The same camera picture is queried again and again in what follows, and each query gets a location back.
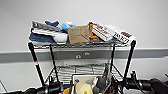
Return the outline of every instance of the box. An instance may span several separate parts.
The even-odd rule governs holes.
[[[92,32],[104,41],[111,40],[114,35],[114,34],[110,34],[109,32],[107,32],[103,26],[100,26],[98,24],[93,25]]]
[[[71,94],[77,94],[76,90],[75,90],[75,85],[77,84],[77,82],[75,80],[78,79],[80,82],[85,82],[87,84],[92,85],[94,77],[97,77],[97,76],[102,76],[102,75],[98,75],[98,74],[94,74],[94,75],[74,74],[74,75],[72,75],[72,83],[74,84],[74,86],[72,86]]]
[[[135,36],[129,34],[125,30],[121,30],[112,25],[105,25],[106,31],[110,34],[114,34],[114,38],[118,39],[122,43],[130,44],[133,40],[135,40]]]
[[[85,26],[76,26],[68,28],[70,44],[89,42],[89,28]]]

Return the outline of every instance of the black post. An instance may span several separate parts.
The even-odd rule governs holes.
[[[112,50],[112,52],[111,52],[110,72],[112,72],[113,59],[114,59],[114,52],[115,52],[115,44],[113,44],[113,50]]]
[[[51,52],[51,57],[52,57],[53,65],[54,65],[55,75],[56,75],[57,81],[59,82],[58,72],[57,72],[57,69],[56,69],[55,58],[54,58],[54,54],[53,54],[53,51],[52,51],[52,46],[51,46],[51,44],[50,44],[50,52]]]
[[[127,61],[127,65],[126,65],[126,69],[125,69],[125,73],[124,73],[123,83],[125,83],[125,81],[126,81],[126,77],[127,77],[127,73],[128,73],[130,63],[131,63],[131,58],[132,58],[132,55],[133,55],[135,44],[136,44],[136,41],[133,40],[132,43],[131,43],[131,49],[130,49],[130,52],[129,52],[128,61]]]
[[[37,60],[37,57],[36,57],[36,53],[34,52],[34,46],[33,46],[33,44],[31,42],[28,43],[28,46],[29,46],[29,49],[31,51],[34,63],[36,64],[35,66],[36,66],[36,69],[37,69],[41,84],[42,84],[42,86],[45,86],[44,79],[43,79],[43,76],[42,76],[42,73],[41,73],[41,70],[40,70],[40,66],[38,64],[38,60]]]

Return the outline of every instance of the blue item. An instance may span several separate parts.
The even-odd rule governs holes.
[[[70,26],[68,24],[62,24],[61,28],[62,28],[62,30],[67,32],[67,29],[70,28]]]
[[[36,41],[36,42],[50,42],[50,43],[55,42],[51,36],[35,34],[35,33],[32,33],[32,32],[30,34],[29,39],[31,41]]]
[[[58,21],[53,22],[53,23],[51,23],[51,22],[49,22],[49,21],[45,21],[45,23],[46,23],[47,25],[54,26],[54,27],[56,27],[56,26],[59,24]]]
[[[62,24],[61,25],[61,28],[63,31],[67,32],[67,29],[70,28],[70,27],[75,27],[76,25],[68,25],[68,24]]]

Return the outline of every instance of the metal wire rack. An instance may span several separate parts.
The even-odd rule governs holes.
[[[103,75],[105,64],[108,64],[110,66],[109,63],[57,66],[58,78],[64,84],[70,84],[70,81],[72,80],[72,75],[74,74]],[[116,80],[123,79],[122,75],[119,73],[115,66],[112,67],[111,73]],[[51,70],[49,76],[56,78],[54,69]]]

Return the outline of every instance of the cardboard box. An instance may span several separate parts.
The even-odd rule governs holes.
[[[111,40],[114,35],[114,34],[110,34],[109,32],[107,32],[103,26],[100,26],[98,24],[93,25],[92,32],[104,41]]]
[[[76,26],[68,28],[70,44],[89,42],[89,28],[85,26]]]
[[[105,25],[106,31],[110,34],[114,34],[114,38],[118,39],[122,43],[130,44],[133,40],[135,40],[135,36],[129,34],[125,30],[119,29],[112,25]]]

